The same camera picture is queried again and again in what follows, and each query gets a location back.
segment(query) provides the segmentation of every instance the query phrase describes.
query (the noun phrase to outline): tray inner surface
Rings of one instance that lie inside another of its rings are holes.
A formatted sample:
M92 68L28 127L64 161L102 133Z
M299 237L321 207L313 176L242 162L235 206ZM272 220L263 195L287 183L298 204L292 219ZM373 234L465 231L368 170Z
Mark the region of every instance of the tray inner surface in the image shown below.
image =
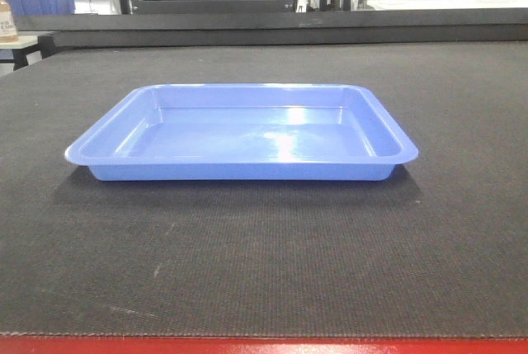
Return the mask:
M168 107L149 111L113 155L289 162L346 161L398 151L388 132L365 131L349 108Z

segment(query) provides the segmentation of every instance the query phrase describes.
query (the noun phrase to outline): white table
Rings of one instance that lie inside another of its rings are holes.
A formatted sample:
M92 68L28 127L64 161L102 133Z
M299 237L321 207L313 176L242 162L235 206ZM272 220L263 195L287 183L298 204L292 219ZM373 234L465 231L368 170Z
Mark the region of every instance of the white table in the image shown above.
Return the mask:
M0 50L11 50L12 59L0 59L0 64L15 64L13 71L28 65L27 55L40 50L39 38L35 35L19 35L14 42L0 42Z
M375 10L527 8L528 0L370 0Z

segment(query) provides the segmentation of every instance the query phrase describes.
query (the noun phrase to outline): gray floor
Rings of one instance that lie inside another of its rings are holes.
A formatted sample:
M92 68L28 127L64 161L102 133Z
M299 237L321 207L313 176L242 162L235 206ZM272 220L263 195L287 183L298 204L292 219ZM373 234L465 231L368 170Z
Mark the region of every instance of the gray floor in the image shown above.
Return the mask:
M12 52L10 50L0 50L0 59L10 59ZM40 52L31 53L27 56L27 62L31 65L42 60ZM0 76L13 72L13 64L0 64Z

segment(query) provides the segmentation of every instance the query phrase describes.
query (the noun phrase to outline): table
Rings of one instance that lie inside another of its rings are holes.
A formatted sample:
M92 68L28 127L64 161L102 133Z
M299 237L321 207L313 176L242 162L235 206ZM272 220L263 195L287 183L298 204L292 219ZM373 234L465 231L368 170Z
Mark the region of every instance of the table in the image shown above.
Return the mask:
M375 10L527 8L528 0L370 0Z
M0 64L14 64L13 71L28 65L27 55L40 50L38 37L19 35L15 42L0 42L0 50L11 50L12 59L0 59Z
M527 52L77 50L0 78L0 332L526 338ZM133 88L270 80L368 87L421 154L377 183L99 182L63 158Z

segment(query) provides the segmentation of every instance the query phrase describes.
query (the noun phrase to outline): black metal frame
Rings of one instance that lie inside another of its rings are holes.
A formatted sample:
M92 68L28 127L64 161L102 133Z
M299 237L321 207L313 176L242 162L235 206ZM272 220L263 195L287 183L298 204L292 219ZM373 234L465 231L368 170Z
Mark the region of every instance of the black metal frame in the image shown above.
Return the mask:
M292 0L120 0L122 14L290 12Z

